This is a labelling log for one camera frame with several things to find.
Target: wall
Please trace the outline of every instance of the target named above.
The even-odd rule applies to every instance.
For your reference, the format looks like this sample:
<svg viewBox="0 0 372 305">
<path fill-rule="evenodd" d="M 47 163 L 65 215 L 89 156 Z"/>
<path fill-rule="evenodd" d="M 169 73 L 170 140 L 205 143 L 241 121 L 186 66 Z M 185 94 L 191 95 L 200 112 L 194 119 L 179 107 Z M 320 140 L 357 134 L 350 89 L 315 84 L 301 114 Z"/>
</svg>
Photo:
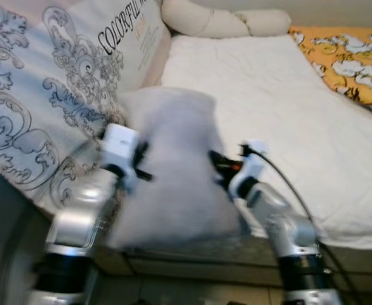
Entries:
<svg viewBox="0 0 372 305">
<path fill-rule="evenodd" d="M 294 25 L 372 27 L 372 0 L 192 0 L 227 10 L 280 8 Z"/>
</svg>

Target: floor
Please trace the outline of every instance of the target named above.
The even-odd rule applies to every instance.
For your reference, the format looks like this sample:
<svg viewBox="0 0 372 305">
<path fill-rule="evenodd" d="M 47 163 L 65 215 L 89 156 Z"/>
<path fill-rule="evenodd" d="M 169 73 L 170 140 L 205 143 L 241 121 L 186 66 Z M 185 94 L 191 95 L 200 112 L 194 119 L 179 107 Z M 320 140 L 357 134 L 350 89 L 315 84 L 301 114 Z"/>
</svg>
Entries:
<svg viewBox="0 0 372 305">
<path fill-rule="evenodd" d="M 93 297 L 91 305 L 227 305 L 230 301 L 282 304 L 279 288 L 134 276 L 102 279 Z M 362 295 L 362 300 L 364 305 L 372 304 L 372 295 Z"/>
</svg>

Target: bed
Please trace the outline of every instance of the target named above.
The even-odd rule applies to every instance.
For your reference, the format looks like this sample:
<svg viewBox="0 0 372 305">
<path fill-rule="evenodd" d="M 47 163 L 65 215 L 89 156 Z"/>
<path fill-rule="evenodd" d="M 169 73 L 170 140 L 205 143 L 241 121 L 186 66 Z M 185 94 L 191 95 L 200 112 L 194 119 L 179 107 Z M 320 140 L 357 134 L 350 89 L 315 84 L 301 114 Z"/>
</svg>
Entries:
<svg viewBox="0 0 372 305">
<path fill-rule="evenodd" d="M 331 91 L 290 35 L 175 36 L 161 84 L 216 98 L 216 122 L 231 157 L 238 158 L 245 139 L 268 143 L 324 242 L 334 246 L 356 285 L 372 291 L 372 112 Z M 302 210 L 277 174 L 266 170 L 262 178 Z M 277 285 L 264 232 L 257 223 L 251 228 L 258 238 L 135 252 L 129 261 L 143 273 Z"/>
</svg>

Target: black cable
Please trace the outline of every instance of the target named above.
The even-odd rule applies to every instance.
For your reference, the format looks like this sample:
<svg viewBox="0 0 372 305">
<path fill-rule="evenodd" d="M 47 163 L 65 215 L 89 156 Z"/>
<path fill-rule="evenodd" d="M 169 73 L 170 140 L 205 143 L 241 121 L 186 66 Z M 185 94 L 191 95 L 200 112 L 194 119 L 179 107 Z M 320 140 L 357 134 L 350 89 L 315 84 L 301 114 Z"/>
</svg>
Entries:
<svg viewBox="0 0 372 305">
<path fill-rule="evenodd" d="M 263 154 L 261 154 L 258 151 L 255 151 L 251 149 L 251 152 L 261 159 L 263 159 L 265 162 L 267 162 L 282 178 L 282 180 L 288 185 L 288 187 L 291 189 L 292 193 L 295 194 L 297 200 L 300 202 L 301 206 L 305 210 L 305 213 L 307 214 L 307 217 L 311 221 L 311 223 L 315 224 L 313 216 L 307 207 L 306 203 L 304 202 L 303 198 L 299 195 L 299 193 L 296 191 L 295 187 L 292 185 L 292 183 L 289 181 L 289 179 L 285 176 L 285 174 L 282 173 L 282 171 L 267 157 L 265 157 Z M 325 243 L 322 243 L 319 239 L 317 239 L 317 242 L 319 246 L 327 253 L 327 255 L 330 257 L 331 261 L 335 265 L 335 267 L 338 269 L 338 271 L 341 273 L 344 282 L 347 284 L 351 294 L 354 297 L 355 303 L 357 305 L 362 305 L 361 298 L 359 296 L 359 293 L 355 287 L 355 285 L 352 283 L 352 280 L 349 278 L 347 272 L 344 270 L 341 262 L 337 259 L 337 257 L 334 255 L 334 253 L 328 248 L 328 246 Z"/>
</svg>

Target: cylindrical bolster pillow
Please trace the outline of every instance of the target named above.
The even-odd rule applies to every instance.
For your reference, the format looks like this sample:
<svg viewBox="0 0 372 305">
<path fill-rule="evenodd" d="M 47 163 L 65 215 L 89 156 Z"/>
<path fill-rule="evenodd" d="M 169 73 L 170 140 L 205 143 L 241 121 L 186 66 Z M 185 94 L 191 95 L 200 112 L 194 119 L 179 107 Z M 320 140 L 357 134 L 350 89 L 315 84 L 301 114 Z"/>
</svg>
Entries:
<svg viewBox="0 0 372 305">
<path fill-rule="evenodd" d="M 188 0 L 164 0 L 162 20 L 189 36 L 225 38 L 249 36 L 247 27 L 229 11 L 212 10 Z"/>
<path fill-rule="evenodd" d="M 289 31 L 291 23 L 289 15 L 281 10 L 232 13 L 205 8 L 189 0 L 164 0 L 162 19 L 182 34 L 210 38 L 281 35 Z"/>
<path fill-rule="evenodd" d="M 252 36 L 276 36 L 286 34 L 291 25 L 290 16 L 281 10 L 236 11 Z"/>
</svg>

